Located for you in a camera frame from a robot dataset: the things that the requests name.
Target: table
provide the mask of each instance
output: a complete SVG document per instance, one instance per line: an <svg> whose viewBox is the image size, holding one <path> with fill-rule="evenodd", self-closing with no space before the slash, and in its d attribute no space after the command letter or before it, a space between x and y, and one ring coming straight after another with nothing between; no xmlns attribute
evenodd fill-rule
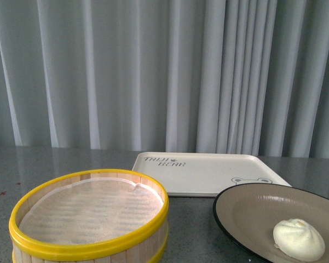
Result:
<svg viewBox="0 0 329 263"><path fill-rule="evenodd" d="M0 262L11 262L11 211L28 191L76 171L131 170L140 152L0 147ZM293 187L329 198L329 159L259 157ZM216 224L214 198L170 197L170 232L163 262L264 262L233 243Z"/></svg>

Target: steamer basket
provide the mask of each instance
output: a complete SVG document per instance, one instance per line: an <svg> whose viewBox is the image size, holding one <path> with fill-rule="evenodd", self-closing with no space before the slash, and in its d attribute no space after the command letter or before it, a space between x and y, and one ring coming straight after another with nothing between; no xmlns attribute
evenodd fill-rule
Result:
<svg viewBox="0 0 329 263"><path fill-rule="evenodd" d="M155 216L142 226L124 235L91 243L61 244L46 242L39 240L39 238L33 238L20 229L20 226L24 225L22 221L26 219L25 216L29 218L29 213L36 211L37 205L46 200L44 198L53 196L56 192L63 192L64 189L71 189L75 185L86 185L87 182L94 179L130 182L135 185L134 187L137 185L144 186L158 197L161 207L158 208L159 211L156 212ZM168 238L168 208L169 199L165 188L153 178L135 171L100 169L82 171L56 178L30 191L14 207L9 220L9 232L13 241L13 263L158 262L165 250ZM117 220L124 221L124 218L119 216ZM59 230L55 229L52 232L58 235Z"/></svg>

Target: steamed bun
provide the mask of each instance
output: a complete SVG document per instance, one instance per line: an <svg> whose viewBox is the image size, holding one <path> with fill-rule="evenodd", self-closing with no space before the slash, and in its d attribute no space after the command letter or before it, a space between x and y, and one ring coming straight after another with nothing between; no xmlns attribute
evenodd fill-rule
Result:
<svg viewBox="0 0 329 263"><path fill-rule="evenodd" d="M316 261L325 252L325 242L319 232L301 219L289 219L274 227L275 246L286 255L300 261Z"/></svg>

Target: plate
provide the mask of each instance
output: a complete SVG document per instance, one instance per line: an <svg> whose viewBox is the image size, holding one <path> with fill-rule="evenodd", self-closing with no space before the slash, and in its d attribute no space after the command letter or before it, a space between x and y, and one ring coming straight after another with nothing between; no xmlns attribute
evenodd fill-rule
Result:
<svg viewBox="0 0 329 263"><path fill-rule="evenodd" d="M226 188L250 182L289 186L251 155L143 152L133 170L155 178L169 196L216 197Z"/></svg>
<svg viewBox="0 0 329 263"><path fill-rule="evenodd" d="M281 220L303 219L322 235L326 250L316 263L329 263L329 199L282 185L244 184L225 189L213 204L215 220L242 248L266 262L301 261L274 246L273 229Z"/></svg>

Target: white curtain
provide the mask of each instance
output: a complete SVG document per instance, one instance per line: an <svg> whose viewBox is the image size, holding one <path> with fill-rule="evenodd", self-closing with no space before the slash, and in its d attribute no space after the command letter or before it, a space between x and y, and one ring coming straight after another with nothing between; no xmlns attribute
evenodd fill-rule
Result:
<svg viewBox="0 0 329 263"><path fill-rule="evenodd" d="M0 145L329 158L329 0L0 0Z"/></svg>

